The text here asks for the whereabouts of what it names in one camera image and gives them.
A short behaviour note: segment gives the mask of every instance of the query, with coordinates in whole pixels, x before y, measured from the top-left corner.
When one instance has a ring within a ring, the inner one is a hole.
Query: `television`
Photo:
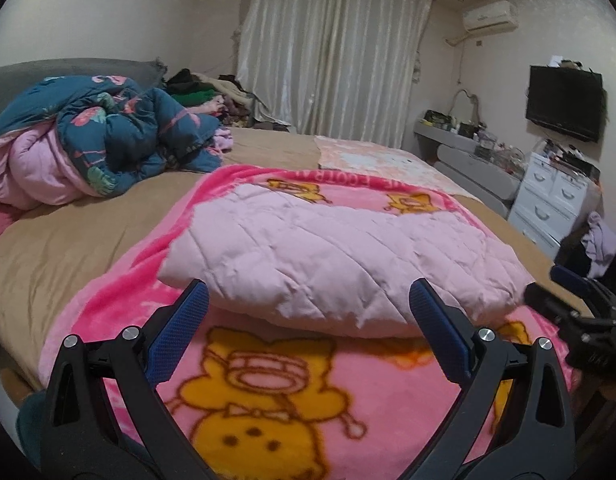
[[[529,121],[579,140],[597,142],[605,110],[601,74],[575,68],[530,67]]]

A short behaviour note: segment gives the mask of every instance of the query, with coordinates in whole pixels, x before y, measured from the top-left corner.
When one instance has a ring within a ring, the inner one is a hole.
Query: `tan bed sheet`
[[[233,136],[235,147],[226,164],[288,170],[318,167],[319,150],[312,137],[239,128],[233,129]],[[88,198],[59,208],[42,206],[1,235],[0,343],[33,386],[39,386],[36,367],[46,334],[63,306],[147,236],[198,178],[193,173],[166,173],[111,200]],[[458,199],[515,248],[535,279],[549,281],[546,256],[485,205]],[[559,292],[576,304],[576,298],[563,289]]]

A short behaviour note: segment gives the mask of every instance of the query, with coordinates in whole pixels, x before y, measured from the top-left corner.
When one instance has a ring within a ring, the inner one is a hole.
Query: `silver bolt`
[[[495,338],[495,333],[489,328],[479,330],[479,337],[484,341],[492,341]]]
[[[133,339],[136,339],[137,335],[139,335],[139,329],[135,326],[129,326],[128,328],[124,329],[123,333],[121,334],[121,336],[123,336],[126,341],[132,341]]]
[[[78,343],[78,338],[75,335],[69,335],[63,340],[65,348],[72,348],[76,343]]]
[[[544,350],[550,350],[552,348],[552,341],[547,337],[540,337],[538,343]]]

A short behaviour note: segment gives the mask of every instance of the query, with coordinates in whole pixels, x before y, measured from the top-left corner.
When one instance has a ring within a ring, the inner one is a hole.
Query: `blue textured pad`
[[[550,269],[550,279],[579,298],[585,299],[590,296],[588,282],[578,274],[566,269],[566,267],[553,266]]]
[[[421,332],[432,348],[445,377],[459,385],[470,381],[470,349],[448,319],[441,299],[424,285],[414,282],[410,287],[409,304]]]
[[[185,349],[208,312],[209,303],[208,287],[203,282],[197,283],[153,341],[148,350],[146,366],[146,378],[153,388],[172,377]]]

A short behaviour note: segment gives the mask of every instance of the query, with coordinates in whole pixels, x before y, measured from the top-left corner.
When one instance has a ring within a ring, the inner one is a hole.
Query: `window curtain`
[[[432,0],[252,0],[237,76],[257,119],[400,148]]]

